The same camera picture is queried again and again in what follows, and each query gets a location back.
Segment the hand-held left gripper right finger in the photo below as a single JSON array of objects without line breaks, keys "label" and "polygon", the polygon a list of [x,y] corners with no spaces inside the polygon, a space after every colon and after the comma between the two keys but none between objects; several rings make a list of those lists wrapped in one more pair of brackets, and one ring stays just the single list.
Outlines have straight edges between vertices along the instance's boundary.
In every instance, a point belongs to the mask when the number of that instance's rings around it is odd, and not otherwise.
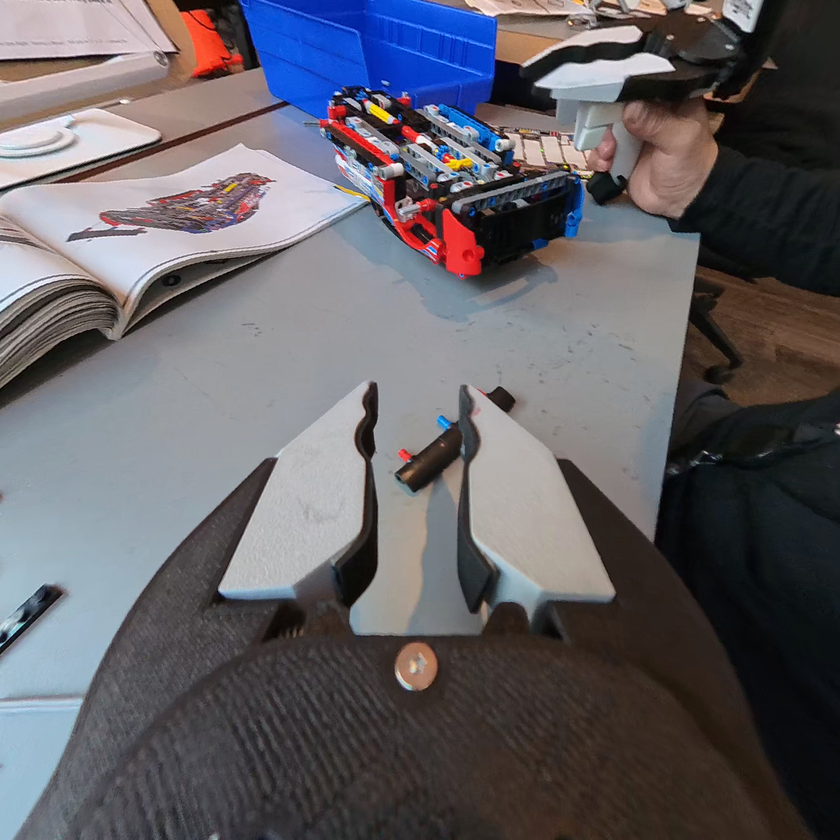
[{"label": "hand-held left gripper right finger", "polygon": [[616,589],[553,452],[472,385],[460,387],[458,410],[456,565],[469,612],[510,603],[534,627],[551,603],[613,603]]}]

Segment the person's right forearm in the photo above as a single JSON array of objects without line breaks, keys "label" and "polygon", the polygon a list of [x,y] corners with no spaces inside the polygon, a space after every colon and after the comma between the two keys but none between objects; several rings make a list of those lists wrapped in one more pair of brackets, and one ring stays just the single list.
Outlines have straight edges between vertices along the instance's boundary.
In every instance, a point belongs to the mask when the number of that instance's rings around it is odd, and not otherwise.
[{"label": "person's right forearm", "polygon": [[700,192],[668,225],[761,277],[839,296],[839,171],[803,170],[725,146]]}]

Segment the instruction booklet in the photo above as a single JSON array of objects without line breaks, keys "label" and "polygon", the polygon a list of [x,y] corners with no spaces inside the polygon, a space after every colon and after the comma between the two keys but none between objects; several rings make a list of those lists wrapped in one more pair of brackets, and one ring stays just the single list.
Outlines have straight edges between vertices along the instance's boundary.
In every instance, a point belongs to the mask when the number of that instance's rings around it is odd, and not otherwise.
[{"label": "instruction booklet", "polygon": [[1,204],[1,386],[82,333],[118,341],[175,297],[362,206],[242,144],[171,175],[14,190]]}]

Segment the orange object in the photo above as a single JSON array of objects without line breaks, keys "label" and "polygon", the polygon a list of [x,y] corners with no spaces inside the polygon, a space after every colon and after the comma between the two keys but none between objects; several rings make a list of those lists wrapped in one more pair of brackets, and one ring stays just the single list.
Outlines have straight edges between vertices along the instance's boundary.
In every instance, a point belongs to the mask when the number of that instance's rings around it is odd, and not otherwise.
[{"label": "orange object", "polygon": [[180,14],[196,56],[192,78],[224,77],[245,69],[244,58],[233,36],[223,35],[219,14],[204,8],[182,10]]}]

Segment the person's lap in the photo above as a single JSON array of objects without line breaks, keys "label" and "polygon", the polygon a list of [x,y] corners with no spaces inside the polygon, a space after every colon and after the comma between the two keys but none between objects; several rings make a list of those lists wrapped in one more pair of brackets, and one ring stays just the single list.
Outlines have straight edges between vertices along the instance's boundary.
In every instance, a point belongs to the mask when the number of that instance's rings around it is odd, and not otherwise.
[{"label": "person's lap", "polygon": [[839,835],[838,406],[833,391],[741,407],[681,382],[655,538],[818,838]]}]

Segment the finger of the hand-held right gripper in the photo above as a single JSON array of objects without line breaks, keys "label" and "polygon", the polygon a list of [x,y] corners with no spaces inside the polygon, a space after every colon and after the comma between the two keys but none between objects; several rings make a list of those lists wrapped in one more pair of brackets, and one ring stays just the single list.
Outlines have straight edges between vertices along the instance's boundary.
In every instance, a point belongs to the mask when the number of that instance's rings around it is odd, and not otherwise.
[{"label": "finger of the hand-held right gripper", "polygon": [[541,75],[533,86],[549,91],[555,100],[613,103],[628,79],[675,71],[666,58],[637,52],[624,59],[566,62]]},{"label": "finger of the hand-held right gripper", "polygon": [[521,64],[521,78],[537,83],[564,65],[624,60],[642,51],[646,38],[647,34],[635,25],[581,31],[525,60]]}]

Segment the shiny sticker sheet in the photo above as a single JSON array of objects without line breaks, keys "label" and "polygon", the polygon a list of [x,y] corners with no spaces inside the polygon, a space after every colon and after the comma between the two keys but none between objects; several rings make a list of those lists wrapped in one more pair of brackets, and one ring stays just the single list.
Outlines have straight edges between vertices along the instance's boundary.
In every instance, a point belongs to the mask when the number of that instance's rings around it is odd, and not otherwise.
[{"label": "shiny sticker sheet", "polygon": [[574,147],[569,133],[518,127],[500,127],[499,132],[513,142],[513,160],[523,172],[544,174],[564,169],[585,181],[593,175],[585,153]]}]

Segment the printed instruction sheet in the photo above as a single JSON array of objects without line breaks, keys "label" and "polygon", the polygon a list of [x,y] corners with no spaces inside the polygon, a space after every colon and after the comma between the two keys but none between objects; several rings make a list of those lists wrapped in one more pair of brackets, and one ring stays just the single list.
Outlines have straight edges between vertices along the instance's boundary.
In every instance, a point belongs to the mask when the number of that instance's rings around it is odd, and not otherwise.
[{"label": "printed instruction sheet", "polygon": [[2,1],[1,59],[121,56],[177,47],[142,1]]}]

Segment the wooden document stand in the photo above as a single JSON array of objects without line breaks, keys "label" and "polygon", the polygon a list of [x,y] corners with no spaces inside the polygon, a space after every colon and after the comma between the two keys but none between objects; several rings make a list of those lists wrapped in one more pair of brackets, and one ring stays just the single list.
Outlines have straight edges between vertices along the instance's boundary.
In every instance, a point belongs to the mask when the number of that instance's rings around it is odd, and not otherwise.
[{"label": "wooden document stand", "polygon": [[2,192],[159,143],[159,130],[112,111],[130,99],[103,97],[162,80],[170,66],[156,50],[2,82]]}]

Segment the person's right hand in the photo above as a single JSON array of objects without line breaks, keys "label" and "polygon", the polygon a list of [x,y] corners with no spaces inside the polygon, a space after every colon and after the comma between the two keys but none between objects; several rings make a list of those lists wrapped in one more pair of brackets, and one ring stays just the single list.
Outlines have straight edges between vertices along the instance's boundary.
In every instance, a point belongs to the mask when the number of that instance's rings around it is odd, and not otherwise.
[{"label": "person's right hand", "polygon": [[646,214],[681,218],[718,157],[705,102],[633,101],[625,106],[623,126],[642,144],[627,184],[630,198]]}]

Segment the black office chair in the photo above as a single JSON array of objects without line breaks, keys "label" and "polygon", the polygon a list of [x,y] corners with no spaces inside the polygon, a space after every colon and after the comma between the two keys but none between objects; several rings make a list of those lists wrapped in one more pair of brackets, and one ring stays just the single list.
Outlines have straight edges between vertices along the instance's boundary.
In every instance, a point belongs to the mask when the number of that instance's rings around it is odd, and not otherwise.
[{"label": "black office chair", "polygon": [[704,373],[706,382],[714,385],[729,383],[743,365],[743,357],[736,345],[712,317],[724,292],[717,282],[696,274],[689,307],[689,323],[720,353],[725,363],[708,367]]}]

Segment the long black toy connector assembly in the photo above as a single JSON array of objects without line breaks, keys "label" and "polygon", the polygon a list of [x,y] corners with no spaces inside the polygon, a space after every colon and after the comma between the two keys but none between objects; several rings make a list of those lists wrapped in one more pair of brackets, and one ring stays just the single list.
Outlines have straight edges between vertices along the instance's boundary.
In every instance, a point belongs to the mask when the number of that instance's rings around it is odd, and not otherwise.
[{"label": "long black toy connector assembly", "polygon": [[464,441],[459,418],[450,422],[448,429],[441,428],[441,433],[430,444],[413,454],[412,460],[403,462],[395,472],[395,481],[404,489],[419,492],[462,456]]}]

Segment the blue plastic bin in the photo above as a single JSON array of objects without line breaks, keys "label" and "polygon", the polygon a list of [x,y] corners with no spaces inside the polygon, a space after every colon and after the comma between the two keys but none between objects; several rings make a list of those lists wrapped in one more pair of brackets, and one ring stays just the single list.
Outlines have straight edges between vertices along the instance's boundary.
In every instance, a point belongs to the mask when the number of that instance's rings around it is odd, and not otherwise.
[{"label": "blue plastic bin", "polygon": [[244,1],[269,91],[316,118],[344,87],[473,113],[496,69],[492,17],[422,1]]}]

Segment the partly built toy car model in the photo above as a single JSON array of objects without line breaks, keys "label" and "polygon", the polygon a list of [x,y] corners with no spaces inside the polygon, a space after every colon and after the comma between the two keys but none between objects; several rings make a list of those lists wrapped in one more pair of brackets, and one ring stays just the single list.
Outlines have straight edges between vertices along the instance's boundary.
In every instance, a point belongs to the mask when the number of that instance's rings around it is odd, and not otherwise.
[{"label": "partly built toy car model", "polygon": [[363,86],[331,96],[321,135],[354,191],[410,249],[458,277],[476,277],[577,235],[581,176],[565,163],[526,171],[515,143],[447,104],[412,107]]}]

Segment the white printed paper sheet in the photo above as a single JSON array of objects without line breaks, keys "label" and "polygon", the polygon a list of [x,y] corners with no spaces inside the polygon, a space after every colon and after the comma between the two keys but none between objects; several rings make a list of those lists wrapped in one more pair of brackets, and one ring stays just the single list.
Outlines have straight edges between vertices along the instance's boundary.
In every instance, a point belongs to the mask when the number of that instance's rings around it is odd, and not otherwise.
[{"label": "white printed paper sheet", "polygon": [[580,17],[592,16],[593,12],[584,1],[465,1],[477,12],[498,18],[499,16],[524,17]]}]

